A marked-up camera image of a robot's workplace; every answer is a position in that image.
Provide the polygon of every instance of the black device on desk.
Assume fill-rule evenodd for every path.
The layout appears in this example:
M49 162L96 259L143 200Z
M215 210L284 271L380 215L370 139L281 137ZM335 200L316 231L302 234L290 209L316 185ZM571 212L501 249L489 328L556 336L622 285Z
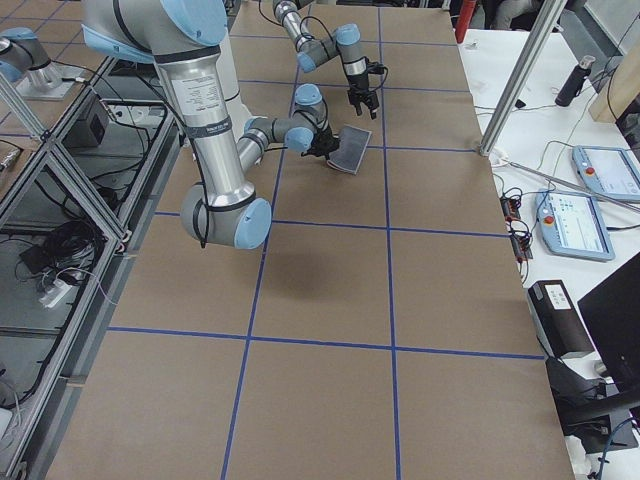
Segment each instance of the black device on desk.
M553 360L547 370L565 434L594 453L629 410L640 417L640 254L579 300L578 308L615 385L585 380ZM611 449L637 446L627 424Z

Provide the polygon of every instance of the power strip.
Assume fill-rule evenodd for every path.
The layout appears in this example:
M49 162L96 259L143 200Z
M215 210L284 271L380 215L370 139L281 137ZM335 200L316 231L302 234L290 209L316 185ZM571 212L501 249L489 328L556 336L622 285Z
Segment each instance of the power strip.
M55 307L62 298L69 293L73 287L68 283L56 278L53 281L53 286L47 290L47 293L44 294L38 301L42 304L44 308L53 308Z

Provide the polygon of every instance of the white desk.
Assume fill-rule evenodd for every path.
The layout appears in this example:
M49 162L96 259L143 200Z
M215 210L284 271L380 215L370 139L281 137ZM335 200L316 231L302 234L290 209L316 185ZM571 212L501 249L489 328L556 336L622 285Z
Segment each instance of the white desk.
M495 107L507 79L526 41L525 32L498 32L469 30L460 54L464 63L474 105ZM558 89L576 65L568 45L560 34L549 38L536 66L520 94L526 108L554 104ZM535 168L540 162L545 145L550 140L559 140L572 145L601 145L629 148L616 126L596 123L585 108L595 98L593 88L587 88L569 107L552 107L534 111L516 111L511 114L497 146L504 150L509 159ZM477 113L491 110L477 109ZM578 122L574 133L571 131ZM490 115L479 115L478 120L484 131ZM545 156L541 171L553 174L556 158L559 162L555 175L572 183L581 184L571 160L571 149L561 145L551 145ZM534 192L546 187L546 180L532 174L518 171L513 167L496 168L495 173L505 182L505 190L519 187L524 192ZM498 189L500 180L496 179ZM608 226L624 226L640 223L640 215L610 204L600 203L604 220ZM535 195L525 195L521 214L530 227L535 223ZM532 246L533 260L529 262L529 274L524 284L530 287L538 280L562 279L574 302L577 302L609 274L640 251L637 230L611 232L616 258L610 262L577 260L551 255L542 241L539 229L534 232ZM586 378L595 378L594 360L590 355L570 363ZM597 468L598 455L592 455L592 464ZM610 453L611 461L605 467L603 477L616 480L636 480L640 472L640 449Z

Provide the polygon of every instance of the white cable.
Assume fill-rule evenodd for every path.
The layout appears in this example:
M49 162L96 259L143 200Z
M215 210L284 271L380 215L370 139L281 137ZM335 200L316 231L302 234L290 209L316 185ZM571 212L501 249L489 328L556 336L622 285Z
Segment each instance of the white cable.
M104 297L104 299L107 302L109 302L111 305L118 305L118 303L111 300L111 298L109 298L109 295L107 295L107 293L104 291L104 288L102 288L102 283L100 282L100 278L95 273L92 273L88 270L83 270L82 268L76 268L76 267L67 267L63 270L60 270L58 273L56 273L56 280L60 277L61 274L63 274L64 272L68 272L70 270L74 270L76 272L81 272L81 273L90 275L92 277L95 277L96 281L98 282L98 288L100 289L100 293L102 293L102 296Z

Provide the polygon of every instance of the gray robot arm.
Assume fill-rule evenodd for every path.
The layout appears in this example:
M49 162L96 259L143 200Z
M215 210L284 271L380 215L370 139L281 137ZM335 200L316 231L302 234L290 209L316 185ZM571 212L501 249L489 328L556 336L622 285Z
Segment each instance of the gray robot arm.
M62 83L58 68L36 34L24 27L0 32L0 73L10 82L27 73L33 87L40 91L51 90Z
M182 205L187 232L203 246L262 244L271 225L271 207L256 197L244 173L271 142L314 153L318 139L331 132L317 87L304 86L296 95L300 101L289 119L252 119L236 145L216 68L219 44L226 35L222 0L83 3L86 43L107 55L154 63L168 102L191 141L202 182L189 190ZM305 94L307 89L315 90ZM331 138L335 149L337 141Z
M386 74L387 68L379 62L371 62L362 52L358 26L350 23L336 28L324 39L316 39L300 17L299 9L314 0L275 0L273 13L295 45L298 64L305 73L315 70L332 58L340 56L342 68L349 82L349 103L362 115L364 104L371 118L376 118L379 107L376 89L369 86L369 75Z

